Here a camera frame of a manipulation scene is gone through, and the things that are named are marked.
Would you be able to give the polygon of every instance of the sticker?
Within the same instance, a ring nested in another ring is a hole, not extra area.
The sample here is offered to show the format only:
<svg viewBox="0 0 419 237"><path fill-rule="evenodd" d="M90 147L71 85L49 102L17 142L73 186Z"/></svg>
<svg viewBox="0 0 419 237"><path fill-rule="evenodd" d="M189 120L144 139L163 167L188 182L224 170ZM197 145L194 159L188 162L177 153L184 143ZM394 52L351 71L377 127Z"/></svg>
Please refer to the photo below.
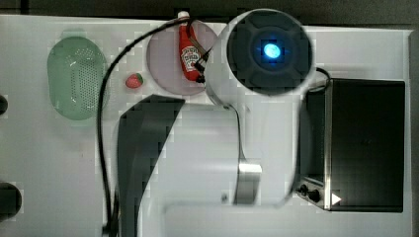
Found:
<svg viewBox="0 0 419 237"><path fill-rule="evenodd" d="M185 65L186 71L196 70L194 64L198 59L200 59L200 53L194 46L187 46L182 49L181 55L182 61Z"/></svg>

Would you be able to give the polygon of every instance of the ketchup bottle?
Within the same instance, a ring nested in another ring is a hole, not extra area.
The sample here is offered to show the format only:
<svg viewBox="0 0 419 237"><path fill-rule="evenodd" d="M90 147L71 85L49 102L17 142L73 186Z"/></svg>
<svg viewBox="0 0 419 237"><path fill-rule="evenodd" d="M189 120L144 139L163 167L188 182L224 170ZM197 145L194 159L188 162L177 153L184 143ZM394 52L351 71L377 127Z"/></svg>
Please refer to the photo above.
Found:
<svg viewBox="0 0 419 237"><path fill-rule="evenodd" d="M178 18L189 18L189 13L180 12L178 13ZM185 77L190 81L197 81L200 77L200 72L194 67L194 64L200 59L201 55L188 39L187 25L187 23L183 23L179 26L179 56ZM190 32L191 38L195 39L192 27L190 27Z"/></svg>

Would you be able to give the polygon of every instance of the blue light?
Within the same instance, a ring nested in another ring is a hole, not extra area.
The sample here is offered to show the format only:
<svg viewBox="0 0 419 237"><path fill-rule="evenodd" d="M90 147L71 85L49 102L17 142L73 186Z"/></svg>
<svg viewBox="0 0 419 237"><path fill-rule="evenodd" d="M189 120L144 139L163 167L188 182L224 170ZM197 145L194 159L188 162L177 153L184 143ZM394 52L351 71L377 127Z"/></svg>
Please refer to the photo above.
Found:
<svg viewBox="0 0 419 237"><path fill-rule="evenodd" d="M278 46L273 43L268 43L263 48L265 54L270 58L278 58L281 55L281 50Z"/></svg>

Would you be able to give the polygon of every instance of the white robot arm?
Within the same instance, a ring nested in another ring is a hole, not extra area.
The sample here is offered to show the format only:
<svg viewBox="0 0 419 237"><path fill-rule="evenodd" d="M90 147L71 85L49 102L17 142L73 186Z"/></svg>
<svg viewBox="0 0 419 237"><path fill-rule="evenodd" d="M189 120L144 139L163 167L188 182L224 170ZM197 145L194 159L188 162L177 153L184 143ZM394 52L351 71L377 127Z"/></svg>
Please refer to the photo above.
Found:
<svg viewBox="0 0 419 237"><path fill-rule="evenodd" d="M295 19L250 11L227 25L210 52L205 77L214 106L152 96L126 112L120 234L165 236L163 216L174 204L281 206L293 185L313 58Z"/></svg>

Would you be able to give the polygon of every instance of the black box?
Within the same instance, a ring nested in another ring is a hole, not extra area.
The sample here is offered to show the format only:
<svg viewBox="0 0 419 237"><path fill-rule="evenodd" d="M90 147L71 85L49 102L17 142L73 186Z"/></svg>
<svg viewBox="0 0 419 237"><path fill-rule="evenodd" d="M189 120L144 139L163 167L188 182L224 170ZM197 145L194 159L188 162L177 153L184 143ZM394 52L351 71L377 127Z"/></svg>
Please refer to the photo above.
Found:
<svg viewBox="0 0 419 237"><path fill-rule="evenodd" d="M298 195L331 211L402 212L404 129L404 82L331 79L308 92Z"/></svg>

